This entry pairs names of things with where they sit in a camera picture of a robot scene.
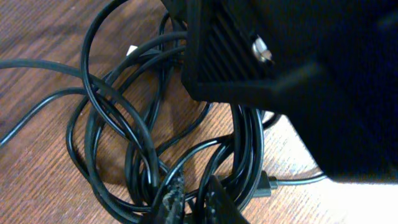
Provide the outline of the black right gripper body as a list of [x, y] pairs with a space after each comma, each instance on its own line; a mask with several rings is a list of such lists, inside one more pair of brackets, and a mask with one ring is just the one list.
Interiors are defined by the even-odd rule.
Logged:
[[397, 182], [397, 0], [165, 1], [197, 101], [283, 114], [337, 182]]

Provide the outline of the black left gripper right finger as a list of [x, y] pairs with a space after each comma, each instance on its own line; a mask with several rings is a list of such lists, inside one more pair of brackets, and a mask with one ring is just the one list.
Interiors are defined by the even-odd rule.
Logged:
[[215, 176], [208, 181], [205, 196], [205, 223], [208, 224], [248, 224], [234, 202]]

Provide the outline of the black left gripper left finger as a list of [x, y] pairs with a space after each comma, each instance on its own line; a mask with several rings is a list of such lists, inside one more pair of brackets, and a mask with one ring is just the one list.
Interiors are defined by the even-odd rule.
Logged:
[[181, 224], [185, 215], [185, 180], [182, 174], [174, 176], [161, 201], [149, 215], [150, 224]]

